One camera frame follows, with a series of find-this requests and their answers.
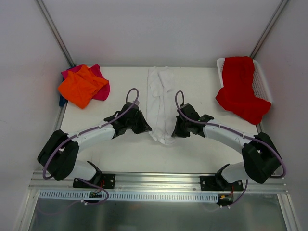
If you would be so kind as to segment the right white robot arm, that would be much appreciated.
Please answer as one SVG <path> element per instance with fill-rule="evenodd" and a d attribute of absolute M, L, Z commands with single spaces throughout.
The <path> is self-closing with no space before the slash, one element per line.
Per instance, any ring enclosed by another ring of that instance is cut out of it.
<path fill-rule="evenodd" d="M 212 190 L 229 191 L 232 184 L 249 179 L 263 184 L 282 166 L 282 159 L 268 134 L 246 135 L 219 123 L 210 115 L 200 116 L 188 103 L 177 111 L 174 138 L 199 135 L 232 148 L 243 158 L 239 163 L 225 164 L 215 173 L 213 180 L 206 184 Z"/>

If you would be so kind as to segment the white t shirt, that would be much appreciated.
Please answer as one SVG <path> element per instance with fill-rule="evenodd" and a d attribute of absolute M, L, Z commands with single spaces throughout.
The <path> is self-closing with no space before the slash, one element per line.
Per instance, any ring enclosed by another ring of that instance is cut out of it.
<path fill-rule="evenodd" d="M 176 123 L 175 76 L 168 67 L 151 67 L 147 77 L 146 121 L 150 136 L 164 145 L 171 145 Z"/>

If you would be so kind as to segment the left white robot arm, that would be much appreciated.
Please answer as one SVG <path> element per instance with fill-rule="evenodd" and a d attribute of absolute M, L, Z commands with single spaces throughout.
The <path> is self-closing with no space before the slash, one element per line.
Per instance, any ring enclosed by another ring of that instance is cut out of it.
<path fill-rule="evenodd" d="M 79 153 L 102 141 L 108 141 L 132 130 L 134 134 L 150 132 L 142 111 L 133 103 L 126 103 L 122 110 L 105 118 L 98 125 L 84 131 L 65 133 L 56 130 L 38 155 L 38 162 L 43 166 L 44 179 L 49 177 L 57 181 L 66 178 L 83 179 L 91 188 L 100 184 L 100 169 L 91 161 L 77 159 Z"/>

